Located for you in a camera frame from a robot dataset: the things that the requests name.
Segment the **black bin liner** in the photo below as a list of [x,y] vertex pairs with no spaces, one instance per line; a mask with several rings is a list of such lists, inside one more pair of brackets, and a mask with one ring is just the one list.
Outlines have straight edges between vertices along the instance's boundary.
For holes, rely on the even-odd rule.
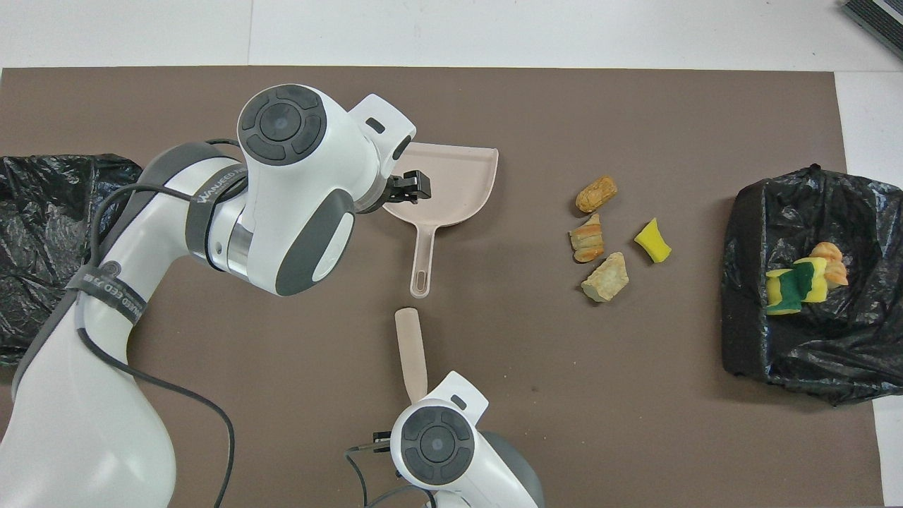
[[[740,191],[724,242],[724,369],[833,405],[903,393],[902,212],[899,188],[818,165]],[[820,241],[843,253],[850,285],[766,315],[765,272]]]
[[[0,365],[15,365],[87,260],[94,211],[141,167],[118,155],[0,157]],[[125,208],[108,210],[101,238]]]

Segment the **white tile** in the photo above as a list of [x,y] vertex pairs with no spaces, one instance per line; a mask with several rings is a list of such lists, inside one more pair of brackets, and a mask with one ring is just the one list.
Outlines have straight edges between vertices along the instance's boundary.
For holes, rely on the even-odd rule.
[[0,67],[244,65],[251,0],[4,0]]
[[[903,186],[903,72],[838,72],[847,170]],[[903,505],[903,397],[874,400],[884,503]]]
[[249,63],[903,70],[836,0],[255,0]]

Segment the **brown table surface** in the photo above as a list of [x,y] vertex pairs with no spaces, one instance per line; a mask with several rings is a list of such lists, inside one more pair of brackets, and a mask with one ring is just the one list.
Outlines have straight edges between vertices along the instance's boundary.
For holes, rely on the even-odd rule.
[[[424,300],[407,289],[414,229],[383,211],[359,219],[335,273],[299,296],[190,259],[172,267],[129,356],[233,418],[224,506],[359,503],[341,452],[390,429],[406,406],[393,319],[403,306],[420,310],[430,386],[456,370],[487,396],[482,428],[523,452],[550,507],[881,504],[870,404],[832,409],[720,363],[731,199],[813,162],[845,171],[831,74],[5,69],[0,154],[112,152],[146,165],[181,142],[234,136],[245,101],[282,82],[346,108],[375,92],[414,121],[417,141],[497,148],[498,176],[479,214],[439,230]],[[575,263],[567,231],[583,221],[574,195],[602,174],[620,188],[601,211],[606,250],[624,253],[630,284],[595,305],[579,283],[598,261]],[[631,241],[653,217],[674,248],[655,266]],[[171,506],[211,504],[221,423],[144,391],[176,450]],[[10,411],[0,397],[0,431]],[[371,492],[400,484],[387,455],[361,462]]]

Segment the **beige spatula handle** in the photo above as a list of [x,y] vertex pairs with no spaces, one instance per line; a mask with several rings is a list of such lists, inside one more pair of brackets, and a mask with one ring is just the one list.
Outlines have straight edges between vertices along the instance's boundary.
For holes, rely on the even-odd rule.
[[417,225],[417,243],[414,245],[414,269],[411,271],[411,296],[423,298],[430,293],[433,271],[433,243],[436,226]]
[[417,309],[405,307],[396,312],[396,333],[401,373],[413,404],[426,395],[426,357]]

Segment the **beige dustpan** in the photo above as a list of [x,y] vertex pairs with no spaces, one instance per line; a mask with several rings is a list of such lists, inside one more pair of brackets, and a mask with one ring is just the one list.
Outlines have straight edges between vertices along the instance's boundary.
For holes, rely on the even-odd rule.
[[436,230],[466,221],[486,204],[496,180],[498,150],[468,146],[411,143],[398,160],[393,174],[419,169],[430,178],[433,197],[410,202],[387,203],[384,208],[417,228],[411,295],[423,298],[430,292],[433,242]]

